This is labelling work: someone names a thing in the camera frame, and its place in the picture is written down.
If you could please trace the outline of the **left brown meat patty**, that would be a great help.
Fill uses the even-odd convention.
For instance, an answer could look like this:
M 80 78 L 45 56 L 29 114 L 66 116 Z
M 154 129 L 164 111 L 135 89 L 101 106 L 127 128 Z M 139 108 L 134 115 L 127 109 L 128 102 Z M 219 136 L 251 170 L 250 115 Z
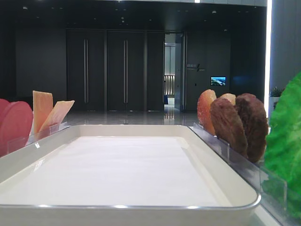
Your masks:
M 235 106 L 228 99 L 219 97 L 211 103 L 210 118 L 216 136 L 228 142 L 234 151 L 247 158 L 248 142 Z

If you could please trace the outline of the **right orange cheese slice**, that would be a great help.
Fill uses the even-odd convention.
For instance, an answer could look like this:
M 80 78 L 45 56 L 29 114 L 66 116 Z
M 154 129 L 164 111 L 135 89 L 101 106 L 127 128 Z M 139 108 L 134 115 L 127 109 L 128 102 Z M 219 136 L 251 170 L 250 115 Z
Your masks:
M 39 132 L 42 132 L 53 125 L 60 125 L 69 110 L 74 104 L 74 100 L 71 101 L 57 101 L 54 108 L 46 118 L 45 122 L 42 124 Z

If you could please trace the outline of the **orange cheese slice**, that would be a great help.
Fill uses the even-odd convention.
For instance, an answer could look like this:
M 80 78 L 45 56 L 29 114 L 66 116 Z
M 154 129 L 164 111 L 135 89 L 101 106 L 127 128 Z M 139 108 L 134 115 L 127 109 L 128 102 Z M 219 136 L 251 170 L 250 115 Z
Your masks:
M 38 133 L 53 109 L 53 95 L 48 92 L 32 91 L 33 94 L 33 131 Z
M 42 132 L 53 125 L 60 125 L 69 110 L 74 104 L 74 100 L 71 101 L 57 101 L 54 108 L 46 118 L 45 122 L 42 124 L 39 132 Z

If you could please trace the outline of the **right brown meat patty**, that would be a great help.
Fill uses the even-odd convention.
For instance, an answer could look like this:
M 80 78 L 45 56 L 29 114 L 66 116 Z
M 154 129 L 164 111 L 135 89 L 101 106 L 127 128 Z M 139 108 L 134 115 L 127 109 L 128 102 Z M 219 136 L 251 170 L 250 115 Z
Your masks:
M 244 93 L 236 97 L 236 110 L 248 142 L 248 159 L 255 163 L 265 152 L 269 129 L 264 104 L 255 95 Z

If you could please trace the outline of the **left orange cheese slice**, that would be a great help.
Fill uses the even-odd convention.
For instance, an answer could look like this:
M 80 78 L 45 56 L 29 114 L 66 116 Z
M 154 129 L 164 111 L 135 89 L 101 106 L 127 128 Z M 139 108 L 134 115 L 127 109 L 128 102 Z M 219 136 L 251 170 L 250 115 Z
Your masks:
M 53 95 L 48 92 L 32 91 L 33 94 L 33 131 L 38 133 L 53 109 Z

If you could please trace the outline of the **red tomato slice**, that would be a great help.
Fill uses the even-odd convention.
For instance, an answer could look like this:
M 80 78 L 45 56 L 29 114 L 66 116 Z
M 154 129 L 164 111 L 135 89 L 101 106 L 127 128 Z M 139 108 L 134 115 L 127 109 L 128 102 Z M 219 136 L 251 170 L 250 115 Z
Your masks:
M 8 126 L 4 129 L 4 133 L 0 134 L 1 156 L 4 156 L 8 141 L 29 136 L 32 128 L 33 112 L 27 102 L 11 102 L 8 115 L 10 117 Z
M 0 133 L 4 133 L 4 129 L 8 126 L 9 123 L 9 109 L 10 109 L 11 102 L 1 99 L 0 100 Z

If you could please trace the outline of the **green lettuce leaf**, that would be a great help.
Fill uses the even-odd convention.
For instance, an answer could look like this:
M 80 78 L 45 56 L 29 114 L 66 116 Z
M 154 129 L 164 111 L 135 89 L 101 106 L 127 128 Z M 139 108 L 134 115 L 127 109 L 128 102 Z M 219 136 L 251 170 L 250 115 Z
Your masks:
M 287 209 L 301 218 L 301 75 L 283 90 L 269 120 L 265 168 L 287 184 Z

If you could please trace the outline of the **left top bun slice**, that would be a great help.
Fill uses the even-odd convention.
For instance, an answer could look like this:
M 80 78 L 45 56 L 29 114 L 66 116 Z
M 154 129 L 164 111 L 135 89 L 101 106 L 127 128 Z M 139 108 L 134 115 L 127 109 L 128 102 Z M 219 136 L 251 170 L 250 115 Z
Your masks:
M 204 127 L 204 129 L 207 132 L 209 132 L 213 136 L 215 136 L 215 131 L 210 118 L 210 109 L 211 109 L 211 103 L 215 99 L 216 99 L 215 91 L 208 89 L 201 93 L 197 104 L 199 123 Z

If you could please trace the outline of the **dark double door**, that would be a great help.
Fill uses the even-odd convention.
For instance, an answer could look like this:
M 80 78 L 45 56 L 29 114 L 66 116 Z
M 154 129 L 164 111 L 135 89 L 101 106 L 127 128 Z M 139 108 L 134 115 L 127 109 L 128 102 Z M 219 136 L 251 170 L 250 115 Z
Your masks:
M 67 97 L 75 111 L 161 111 L 163 32 L 68 30 Z

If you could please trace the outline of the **white rectangular metal tray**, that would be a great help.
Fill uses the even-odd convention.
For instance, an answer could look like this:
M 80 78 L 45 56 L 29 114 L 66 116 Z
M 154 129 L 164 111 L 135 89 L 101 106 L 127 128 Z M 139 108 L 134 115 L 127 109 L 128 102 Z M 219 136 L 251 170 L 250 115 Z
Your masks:
M 78 125 L 0 160 L 3 226 L 244 226 L 259 191 L 181 125 Z

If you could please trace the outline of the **potted green plant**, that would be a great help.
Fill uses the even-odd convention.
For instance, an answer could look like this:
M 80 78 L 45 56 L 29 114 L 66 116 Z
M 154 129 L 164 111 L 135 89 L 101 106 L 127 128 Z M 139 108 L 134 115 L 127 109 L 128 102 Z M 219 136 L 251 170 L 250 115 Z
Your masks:
M 273 111 L 276 108 L 276 104 L 279 101 L 279 98 L 281 97 L 283 91 L 285 90 L 285 88 L 283 89 L 279 89 L 278 87 L 274 87 L 270 90 L 269 93 L 269 108 L 271 111 Z

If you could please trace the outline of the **wall mounted screen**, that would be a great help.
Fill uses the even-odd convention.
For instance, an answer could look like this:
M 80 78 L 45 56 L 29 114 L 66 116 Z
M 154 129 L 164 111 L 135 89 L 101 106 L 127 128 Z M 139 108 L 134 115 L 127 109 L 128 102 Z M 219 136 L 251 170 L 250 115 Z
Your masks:
M 211 77 L 211 86 L 226 86 L 226 77 Z

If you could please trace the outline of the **clear left acrylic rail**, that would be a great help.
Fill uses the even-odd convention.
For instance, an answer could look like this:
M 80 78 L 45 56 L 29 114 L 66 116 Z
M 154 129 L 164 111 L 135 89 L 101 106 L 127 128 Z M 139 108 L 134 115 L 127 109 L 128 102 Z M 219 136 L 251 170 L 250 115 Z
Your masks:
M 12 153 L 14 151 L 17 151 L 27 145 L 30 145 L 32 143 L 38 142 L 39 140 L 49 137 L 50 135 L 53 135 L 63 129 L 68 128 L 69 126 L 67 125 L 67 122 L 61 123 L 61 124 L 55 124 L 50 126 L 49 128 L 38 132 L 33 135 L 29 135 L 26 137 L 20 137 L 16 138 L 14 140 L 8 141 L 6 151 L 4 155 L 7 155 L 9 153 Z

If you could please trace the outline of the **clear acrylic rail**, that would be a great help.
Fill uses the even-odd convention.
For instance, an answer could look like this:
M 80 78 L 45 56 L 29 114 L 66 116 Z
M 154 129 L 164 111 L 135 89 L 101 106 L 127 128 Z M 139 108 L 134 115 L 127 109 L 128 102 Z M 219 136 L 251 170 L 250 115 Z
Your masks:
M 53 135 L 63 129 L 68 128 L 69 126 L 67 125 L 67 122 L 61 123 L 61 124 L 55 124 L 50 126 L 49 128 L 38 132 L 33 135 L 29 135 L 26 137 L 20 137 L 16 138 L 14 140 L 8 141 L 6 151 L 4 155 L 7 155 L 9 153 L 12 153 L 14 151 L 17 151 L 27 145 L 30 145 L 32 143 L 38 142 L 39 140 L 49 137 L 50 135 Z
M 261 202 L 250 219 L 250 226 L 299 226 L 301 196 L 288 188 L 285 180 L 266 169 L 261 163 L 253 164 L 230 148 L 230 145 L 194 123 L 190 127 L 213 151 L 261 195 Z

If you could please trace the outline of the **clear right acrylic rail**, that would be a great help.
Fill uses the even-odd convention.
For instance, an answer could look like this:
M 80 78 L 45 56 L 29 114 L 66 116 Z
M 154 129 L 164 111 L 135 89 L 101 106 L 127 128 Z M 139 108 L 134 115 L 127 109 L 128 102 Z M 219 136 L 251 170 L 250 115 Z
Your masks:
M 285 180 L 266 169 L 261 163 L 253 164 L 230 148 L 230 145 L 194 123 L 190 127 L 213 151 L 261 195 L 261 202 L 250 219 L 250 226 L 299 226 L 301 196 L 288 188 Z

